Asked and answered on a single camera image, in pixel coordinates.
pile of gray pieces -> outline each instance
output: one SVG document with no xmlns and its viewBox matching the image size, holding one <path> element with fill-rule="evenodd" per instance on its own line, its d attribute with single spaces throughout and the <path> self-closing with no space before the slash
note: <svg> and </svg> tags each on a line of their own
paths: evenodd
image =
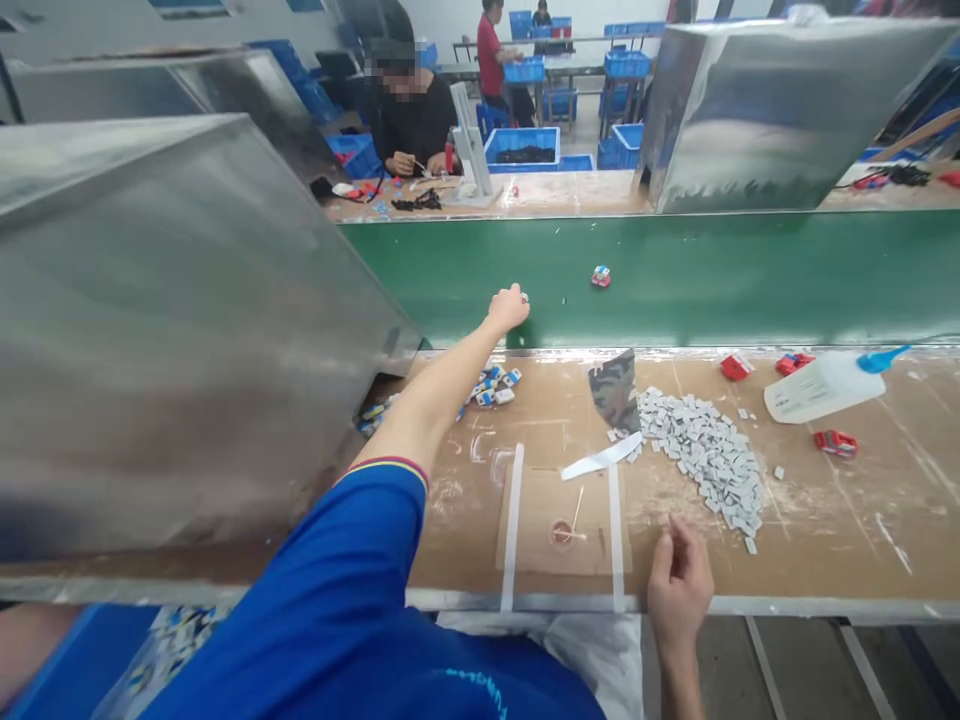
<svg viewBox="0 0 960 720">
<path fill-rule="evenodd" d="M 744 534 L 747 551 L 756 555 L 763 486 L 747 437 L 712 402 L 693 395 L 681 400 L 649 387 L 637 396 L 637 410 L 650 448 L 665 453 L 681 473 L 696 480 L 704 504 L 723 513 L 730 529 Z"/>
</svg>

black shirt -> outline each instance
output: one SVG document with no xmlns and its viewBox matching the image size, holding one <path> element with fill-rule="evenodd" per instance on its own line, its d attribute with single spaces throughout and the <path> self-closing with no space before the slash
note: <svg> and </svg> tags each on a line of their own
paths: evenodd
<svg viewBox="0 0 960 720">
<path fill-rule="evenodd" d="M 426 166 L 446 149 L 450 128 L 459 124 L 447 83 L 434 76 L 426 93 L 398 98 L 381 88 L 380 96 L 386 145 L 381 160 L 386 162 L 399 151 L 415 155 Z M 421 172 L 418 167 L 415 174 Z"/>
</svg>

white plastic strip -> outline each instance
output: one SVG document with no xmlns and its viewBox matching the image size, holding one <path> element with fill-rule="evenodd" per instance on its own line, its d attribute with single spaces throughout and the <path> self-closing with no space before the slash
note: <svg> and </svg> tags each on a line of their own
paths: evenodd
<svg viewBox="0 0 960 720">
<path fill-rule="evenodd" d="M 573 480 L 584 473 L 603 470 L 611 465 L 616 465 L 627 455 L 632 453 L 643 442 L 643 433 L 634 433 L 630 437 L 621 440 L 616 445 L 611 445 L 606 450 L 598 452 L 596 455 L 577 460 L 573 465 L 569 465 L 560 471 L 561 480 Z"/>
<path fill-rule="evenodd" d="M 626 612 L 626 605 L 623 597 L 623 533 L 620 530 L 620 473 L 616 463 L 610 466 L 608 486 L 610 489 L 610 555 L 613 558 L 613 612 L 616 615 L 622 615 Z"/>
<path fill-rule="evenodd" d="M 510 505 L 507 508 L 507 545 L 503 550 L 503 590 L 500 612 L 513 612 L 513 576 L 517 569 L 517 532 L 520 529 L 520 482 L 523 478 L 523 443 L 517 443 L 510 479 Z"/>
</svg>

glue bottle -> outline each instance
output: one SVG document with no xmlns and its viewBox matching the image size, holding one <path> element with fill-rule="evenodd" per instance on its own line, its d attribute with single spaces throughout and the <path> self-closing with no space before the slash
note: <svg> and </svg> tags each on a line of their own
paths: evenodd
<svg viewBox="0 0 960 720">
<path fill-rule="evenodd" d="M 887 390 L 881 373 L 890 369 L 893 358 L 910 347 L 859 356 L 850 352 L 823 353 L 792 375 L 768 385 L 763 401 L 774 420 L 799 425 L 871 400 Z"/>
</svg>

hand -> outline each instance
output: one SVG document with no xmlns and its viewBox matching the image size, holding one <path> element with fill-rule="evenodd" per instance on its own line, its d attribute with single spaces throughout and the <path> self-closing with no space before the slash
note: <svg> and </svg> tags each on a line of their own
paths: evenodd
<svg viewBox="0 0 960 720">
<path fill-rule="evenodd" d="M 440 177 L 447 170 L 447 154 L 437 153 L 427 160 L 427 170 L 434 177 Z"/>
<path fill-rule="evenodd" d="M 399 150 L 393 154 L 393 167 L 396 169 L 396 174 L 401 177 L 411 177 L 417 166 L 416 163 L 417 158 L 413 155 L 402 153 Z"/>
<path fill-rule="evenodd" d="M 500 335 L 506 335 L 530 315 L 530 305 L 523 301 L 520 286 L 514 283 L 509 290 L 501 290 L 490 301 L 486 322 L 492 323 Z"/>
<path fill-rule="evenodd" d="M 647 606 L 661 664 L 696 658 L 697 633 L 713 597 L 713 573 L 703 538 L 686 522 L 670 524 L 653 551 Z"/>
</svg>

